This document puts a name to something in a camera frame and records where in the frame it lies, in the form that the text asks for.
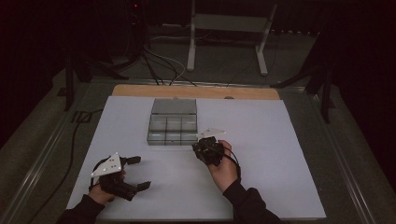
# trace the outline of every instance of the black sleeve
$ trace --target black sleeve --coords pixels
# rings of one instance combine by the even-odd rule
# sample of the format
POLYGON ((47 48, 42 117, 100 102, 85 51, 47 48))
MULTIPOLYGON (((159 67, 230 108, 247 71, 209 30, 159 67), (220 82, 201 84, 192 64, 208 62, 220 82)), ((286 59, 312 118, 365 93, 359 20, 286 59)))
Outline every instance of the black sleeve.
POLYGON ((67 209, 59 217, 57 224, 94 224, 96 217, 105 208, 90 196, 84 194, 81 202, 73 209, 67 209))
POLYGON ((240 180, 235 180, 223 192, 223 196, 233 205, 234 219, 237 223, 282 223, 279 217, 267 210, 260 193, 256 189, 245 190, 240 180))

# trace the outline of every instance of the white table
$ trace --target white table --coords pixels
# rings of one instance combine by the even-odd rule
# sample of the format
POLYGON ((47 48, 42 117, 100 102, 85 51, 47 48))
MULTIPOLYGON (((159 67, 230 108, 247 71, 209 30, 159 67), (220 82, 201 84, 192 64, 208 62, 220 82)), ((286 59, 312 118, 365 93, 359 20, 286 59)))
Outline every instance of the white table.
MULTIPOLYGON (((67 208, 87 193, 99 160, 119 152, 141 156, 125 166, 125 182, 151 181, 131 202, 117 198, 100 214, 103 220, 227 220, 232 207, 221 196, 191 147, 147 143, 154 97, 110 96, 82 165, 67 208)), ((326 217, 288 111, 281 100, 197 99, 198 131, 219 128, 233 145, 242 183, 256 188, 269 210, 284 219, 326 217)))

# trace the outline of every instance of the right hand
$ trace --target right hand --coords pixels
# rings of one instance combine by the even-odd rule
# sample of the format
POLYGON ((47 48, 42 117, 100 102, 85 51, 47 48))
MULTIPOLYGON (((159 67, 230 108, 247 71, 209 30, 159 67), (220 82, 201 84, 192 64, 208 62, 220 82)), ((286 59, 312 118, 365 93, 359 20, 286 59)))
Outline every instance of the right hand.
MULTIPOLYGON (((219 143, 230 149, 224 149, 224 154, 231 157, 232 146, 224 140, 219 140, 219 143)), ((216 186, 218 186, 221 192, 224 192, 224 190, 230 187, 230 185, 238 178, 236 165, 226 157, 222 158, 219 166, 210 164, 207 167, 209 168, 209 172, 212 175, 216 186)))

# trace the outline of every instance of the hand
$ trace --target hand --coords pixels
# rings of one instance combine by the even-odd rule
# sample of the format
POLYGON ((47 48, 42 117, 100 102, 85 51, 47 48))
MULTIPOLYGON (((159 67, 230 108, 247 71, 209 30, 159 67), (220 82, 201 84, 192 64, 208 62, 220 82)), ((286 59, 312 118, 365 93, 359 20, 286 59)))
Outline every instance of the hand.
MULTIPOLYGON (((125 178, 125 174, 126 174, 125 171, 122 170, 121 171, 122 179, 125 178)), ((100 204, 106 204, 107 202, 111 202, 116 197, 114 194, 109 194, 109 193, 105 192, 104 190, 102 190, 100 187, 100 184, 99 184, 99 180, 96 183, 96 186, 94 186, 90 190, 90 193, 88 194, 88 196, 90 196, 94 201, 96 201, 97 203, 100 203, 100 204)))
MULTIPOLYGON (((219 140, 219 143, 230 149, 225 149, 224 154, 231 157, 232 146, 224 140, 219 140)), ((207 167, 209 168, 209 172, 212 175, 216 186, 218 186, 221 192, 224 192, 224 190, 230 187, 230 185, 238 178, 236 165, 226 157, 222 158, 219 166, 210 164, 207 167)))

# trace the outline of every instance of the metal stand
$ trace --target metal stand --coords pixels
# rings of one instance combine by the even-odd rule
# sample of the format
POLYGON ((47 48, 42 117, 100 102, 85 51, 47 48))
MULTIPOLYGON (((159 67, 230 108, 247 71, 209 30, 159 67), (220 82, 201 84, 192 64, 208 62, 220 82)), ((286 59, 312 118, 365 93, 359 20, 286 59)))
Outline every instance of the metal stand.
POLYGON ((73 75, 74 71, 78 76, 78 79, 83 82, 90 82, 92 79, 92 75, 90 74, 87 65, 89 64, 91 67, 101 70, 105 74, 110 77, 113 77, 118 80, 126 80, 128 77, 120 76, 118 73, 113 71, 111 68, 108 68, 92 57, 86 55, 82 52, 75 52, 72 49, 66 50, 65 55, 65 75, 66 75, 66 88, 65 88, 65 97, 66 97, 66 106, 64 111, 68 111, 70 106, 74 102, 74 80, 73 75))
POLYGON ((308 84, 305 86, 307 94, 317 94, 320 88, 323 86, 322 101, 321 101, 321 115, 327 123, 329 120, 329 106, 330 106, 330 92, 332 85, 332 70, 335 67, 335 63, 329 68, 324 66, 315 65, 311 68, 306 69, 304 72, 300 72, 294 77, 291 77, 281 83, 270 85, 271 88, 282 89, 290 84, 304 78, 311 76, 308 84))
POLYGON ((276 12, 277 4, 274 4, 270 15, 264 17, 241 17, 195 13, 195 0, 191 3, 191 37, 189 58, 187 60, 187 71, 194 70, 195 64, 195 29, 223 30, 223 31, 243 31, 262 33, 262 42, 255 47, 257 62, 262 76, 268 75, 262 51, 265 46, 272 21, 276 12))

